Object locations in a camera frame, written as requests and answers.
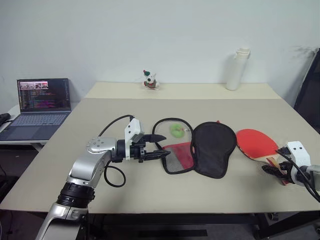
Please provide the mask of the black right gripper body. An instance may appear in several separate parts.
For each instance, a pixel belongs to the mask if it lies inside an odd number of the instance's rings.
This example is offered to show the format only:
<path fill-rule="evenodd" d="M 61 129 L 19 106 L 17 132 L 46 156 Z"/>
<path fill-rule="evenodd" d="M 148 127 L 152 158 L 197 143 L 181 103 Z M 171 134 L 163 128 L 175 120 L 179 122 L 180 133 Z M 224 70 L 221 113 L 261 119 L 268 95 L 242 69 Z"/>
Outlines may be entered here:
<path fill-rule="evenodd" d="M 291 173 L 293 169 L 293 164 L 290 161 L 283 161 L 279 164 L 280 170 L 282 172 L 282 177 L 280 178 L 280 181 L 283 185 L 288 184 L 295 184 L 295 182 L 292 179 Z"/>

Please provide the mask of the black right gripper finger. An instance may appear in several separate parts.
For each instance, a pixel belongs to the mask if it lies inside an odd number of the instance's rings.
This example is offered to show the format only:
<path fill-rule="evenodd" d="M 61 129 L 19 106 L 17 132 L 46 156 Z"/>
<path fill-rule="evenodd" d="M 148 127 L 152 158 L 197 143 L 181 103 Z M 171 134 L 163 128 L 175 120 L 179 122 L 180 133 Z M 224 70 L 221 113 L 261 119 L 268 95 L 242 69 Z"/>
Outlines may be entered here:
<path fill-rule="evenodd" d="M 278 179 L 282 179 L 283 178 L 283 173 L 275 166 L 271 166 L 271 165 L 263 165 L 262 170 L 272 176 L 275 176 Z"/>

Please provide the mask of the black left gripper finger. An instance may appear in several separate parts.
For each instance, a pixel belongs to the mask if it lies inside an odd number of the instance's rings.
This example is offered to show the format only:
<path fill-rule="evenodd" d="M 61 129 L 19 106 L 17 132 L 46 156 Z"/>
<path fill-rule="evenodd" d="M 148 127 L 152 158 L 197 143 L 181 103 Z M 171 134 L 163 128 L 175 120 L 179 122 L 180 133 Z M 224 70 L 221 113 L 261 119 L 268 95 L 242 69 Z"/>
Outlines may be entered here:
<path fill-rule="evenodd" d="M 171 152 L 167 150 L 154 150 L 153 152 L 147 152 L 145 154 L 145 160 L 158 160 L 158 159 L 165 159 Z"/>
<path fill-rule="evenodd" d="M 148 143 L 158 143 L 158 142 L 161 142 L 166 139 L 167 138 L 165 136 L 159 135 L 159 134 L 146 134 L 145 135 L 145 142 L 148 142 Z"/>

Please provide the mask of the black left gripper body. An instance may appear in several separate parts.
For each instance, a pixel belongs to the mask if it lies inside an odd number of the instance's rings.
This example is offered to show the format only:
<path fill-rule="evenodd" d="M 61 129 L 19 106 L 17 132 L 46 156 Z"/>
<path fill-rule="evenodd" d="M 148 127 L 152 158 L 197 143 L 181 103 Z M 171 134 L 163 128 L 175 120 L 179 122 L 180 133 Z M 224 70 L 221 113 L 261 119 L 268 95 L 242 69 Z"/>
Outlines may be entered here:
<path fill-rule="evenodd" d="M 138 160 L 139 163 L 150 160 L 150 155 L 145 151 L 146 143 L 151 139 L 150 134 L 143 135 L 137 142 L 132 142 L 130 146 L 130 157 Z"/>

